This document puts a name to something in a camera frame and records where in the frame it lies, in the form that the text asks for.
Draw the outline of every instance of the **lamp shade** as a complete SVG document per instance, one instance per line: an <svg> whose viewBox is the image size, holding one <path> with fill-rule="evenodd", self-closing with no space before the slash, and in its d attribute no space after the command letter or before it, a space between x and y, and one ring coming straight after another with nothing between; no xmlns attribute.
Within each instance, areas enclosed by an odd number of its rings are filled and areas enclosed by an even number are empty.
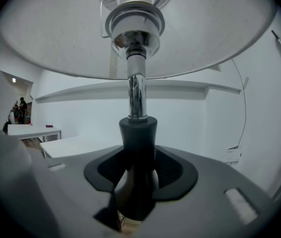
<svg viewBox="0 0 281 238"><path fill-rule="evenodd" d="M276 9L273 0L168 0L147 78L185 74L236 56L264 33ZM109 13L104 6L103 18ZM11 0L0 15L1 40L22 59L73 76L126 79L126 61L101 37L104 27L100 0Z"/></svg>

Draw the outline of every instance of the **wall shelf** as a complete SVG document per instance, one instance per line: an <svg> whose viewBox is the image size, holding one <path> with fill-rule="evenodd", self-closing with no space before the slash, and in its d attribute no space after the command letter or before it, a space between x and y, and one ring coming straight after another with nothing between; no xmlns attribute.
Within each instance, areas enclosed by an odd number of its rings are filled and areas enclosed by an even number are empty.
<svg viewBox="0 0 281 238"><path fill-rule="evenodd" d="M207 88L216 88L222 91L229 91L239 94L241 89L223 86L213 83L181 81L181 80L161 80L151 79L147 80L148 98L167 98L168 95L163 96L166 92L177 92L175 98L188 99L189 96L183 93L201 92ZM72 87L61 91L56 91L50 94L40 96L35 99L37 103L59 102L69 100L87 100L87 99L120 99L127 98L127 82L124 81L110 81L106 83L89 84L84 86Z"/></svg>

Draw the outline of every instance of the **black rubber mount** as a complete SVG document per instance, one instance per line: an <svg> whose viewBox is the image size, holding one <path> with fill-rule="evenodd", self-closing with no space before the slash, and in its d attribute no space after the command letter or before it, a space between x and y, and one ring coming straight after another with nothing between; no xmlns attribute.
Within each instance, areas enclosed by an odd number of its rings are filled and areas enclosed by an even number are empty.
<svg viewBox="0 0 281 238"><path fill-rule="evenodd" d="M111 200L111 209L116 207L126 217L143 221L155 202L179 200L189 192L197 181L198 172L192 163L155 146L155 118L143 121L124 118L119 126L123 147L87 164L84 176L96 190L112 194L115 200ZM127 182L114 193L126 170ZM153 170L158 174L159 187ZM106 212L112 215L113 211L102 210L102 218L108 222L104 217Z"/></svg>
<svg viewBox="0 0 281 238"><path fill-rule="evenodd" d="M104 225L120 232L120 224L114 196L111 196L108 207L100 210L94 215L94 218L99 222L102 222Z"/></svg>

